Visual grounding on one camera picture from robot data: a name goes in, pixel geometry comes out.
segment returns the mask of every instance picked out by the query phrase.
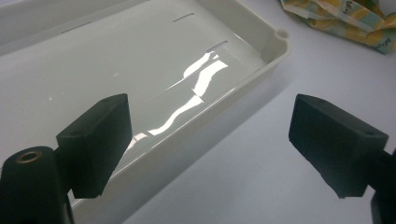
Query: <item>snack package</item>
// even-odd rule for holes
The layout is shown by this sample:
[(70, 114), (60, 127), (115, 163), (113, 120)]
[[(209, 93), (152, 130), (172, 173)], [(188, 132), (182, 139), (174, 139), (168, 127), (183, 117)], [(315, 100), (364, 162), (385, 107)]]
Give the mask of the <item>snack package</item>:
[(378, 0), (280, 0), (309, 26), (373, 47), (396, 50), (396, 13), (385, 16)]

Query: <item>plastic tray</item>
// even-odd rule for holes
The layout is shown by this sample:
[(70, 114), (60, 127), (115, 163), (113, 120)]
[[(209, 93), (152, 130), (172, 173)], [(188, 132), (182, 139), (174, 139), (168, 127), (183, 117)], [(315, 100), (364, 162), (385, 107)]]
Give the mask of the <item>plastic tray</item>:
[[(129, 95), (134, 139), (105, 194), (73, 200), (77, 222), (89, 222), (290, 54), (285, 31), (236, 1), (119, 1), (95, 12), (95, 1), (84, 2), (85, 14), (0, 36), (0, 162), (27, 147), (56, 148), (55, 135), (95, 102)], [(58, 5), (53, 15), (64, 13)]]

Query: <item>crumpled wrapper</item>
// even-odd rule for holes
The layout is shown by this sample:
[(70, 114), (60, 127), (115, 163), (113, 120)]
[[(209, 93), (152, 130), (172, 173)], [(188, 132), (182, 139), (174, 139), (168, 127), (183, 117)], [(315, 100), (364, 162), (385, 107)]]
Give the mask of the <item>crumpled wrapper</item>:
[(385, 16), (378, 0), (280, 0), (309, 26), (373, 47), (396, 51), (396, 13)]

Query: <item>white table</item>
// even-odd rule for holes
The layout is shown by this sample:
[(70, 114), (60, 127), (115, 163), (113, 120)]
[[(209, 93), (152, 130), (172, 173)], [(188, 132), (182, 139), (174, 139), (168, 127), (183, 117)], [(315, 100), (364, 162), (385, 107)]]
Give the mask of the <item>white table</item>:
[[(396, 55), (307, 27), (275, 0), (244, 0), (290, 33), (276, 70), (290, 85), (135, 212), (125, 223), (372, 223), (371, 188), (340, 200), (288, 139), (297, 93), (323, 98), (389, 135), (396, 148)], [(396, 2), (381, 1), (384, 11)]]

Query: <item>plastic bag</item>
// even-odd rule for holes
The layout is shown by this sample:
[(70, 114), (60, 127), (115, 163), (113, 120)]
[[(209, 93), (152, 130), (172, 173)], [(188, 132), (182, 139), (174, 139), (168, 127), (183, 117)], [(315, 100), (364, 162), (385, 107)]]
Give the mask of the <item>plastic bag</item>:
[(396, 50), (396, 13), (385, 16), (378, 0), (280, 0), (309, 26), (371, 46)]

